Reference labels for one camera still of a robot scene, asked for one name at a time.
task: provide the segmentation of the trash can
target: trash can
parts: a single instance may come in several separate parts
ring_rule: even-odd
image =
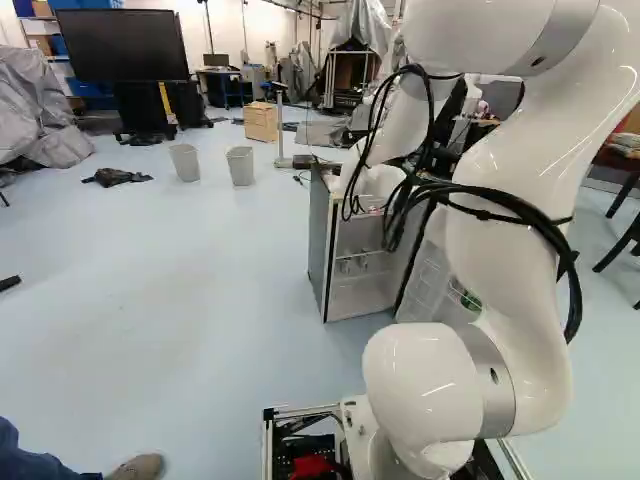
[[[169,147],[171,160],[176,167],[176,173],[183,182],[200,180],[200,164],[198,150],[193,145],[182,144]]]
[[[227,151],[231,181],[237,187],[255,182],[253,177],[253,147],[233,147]]]

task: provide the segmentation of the gray tarp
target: gray tarp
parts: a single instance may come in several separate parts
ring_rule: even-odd
[[[352,0],[345,8],[346,12],[336,20],[329,49],[353,37],[384,58],[389,49],[391,25],[380,0]]]
[[[91,153],[42,52],[0,45],[0,165],[24,155],[45,167],[68,168]]]

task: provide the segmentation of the television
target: television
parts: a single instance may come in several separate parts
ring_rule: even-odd
[[[56,16],[80,81],[189,78],[180,23],[171,10],[59,9]]]

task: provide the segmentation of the beige shoe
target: beige shoe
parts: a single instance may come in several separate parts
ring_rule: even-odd
[[[106,476],[104,480],[159,480],[164,475],[164,457],[157,453],[139,455]]]

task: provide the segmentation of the wooden box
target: wooden box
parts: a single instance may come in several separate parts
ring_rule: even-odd
[[[261,142],[278,140],[278,111],[274,105],[253,102],[244,107],[244,133]]]

